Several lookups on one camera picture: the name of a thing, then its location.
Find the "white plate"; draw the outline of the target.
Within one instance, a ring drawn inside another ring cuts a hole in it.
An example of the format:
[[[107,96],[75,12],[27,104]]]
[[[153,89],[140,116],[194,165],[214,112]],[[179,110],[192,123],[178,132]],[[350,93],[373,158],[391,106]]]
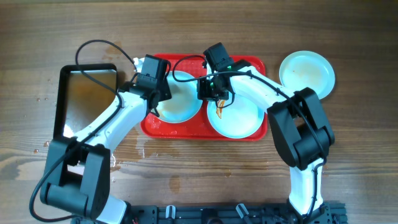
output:
[[[279,67],[279,79],[291,90],[309,87],[319,99],[326,98],[335,87],[335,71],[322,55],[308,51],[296,51],[283,59]]]
[[[182,123],[193,118],[200,110],[203,101],[197,97],[197,81],[177,82],[192,79],[187,72],[175,71],[169,73],[167,81],[171,92],[171,99],[159,102],[157,111],[159,119],[166,123]]]
[[[212,128],[224,137],[243,139],[254,134],[265,118],[265,112],[247,98],[232,94],[228,100],[220,100],[219,107],[209,101],[206,113]]]

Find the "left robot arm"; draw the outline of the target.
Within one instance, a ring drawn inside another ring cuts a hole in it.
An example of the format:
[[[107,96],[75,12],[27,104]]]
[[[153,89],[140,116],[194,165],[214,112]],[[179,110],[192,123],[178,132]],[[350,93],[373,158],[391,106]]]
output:
[[[126,82],[86,128],[72,138],[54,137],[43,177],[30,199],[31,215],[46,221],[34,212],[34,200],[39,197],[42,203],[69,212],[71,219],[131,223],[131,205],[109,194],[110,157],[128,132],[171,96],[167,81]]]

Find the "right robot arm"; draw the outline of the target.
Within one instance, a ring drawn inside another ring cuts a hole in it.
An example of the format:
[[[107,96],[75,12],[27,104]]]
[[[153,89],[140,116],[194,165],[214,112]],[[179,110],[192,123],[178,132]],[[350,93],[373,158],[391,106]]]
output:
[[[274,146],[290,168],[289,205],[301,223],[318,218],[321,171],[335,135],[317,94],[308,87],[290,90],[245,60],[205,62],[203,68],[200,96],[213,101],[227,99],[228,93],[243,96],[267,114]]]

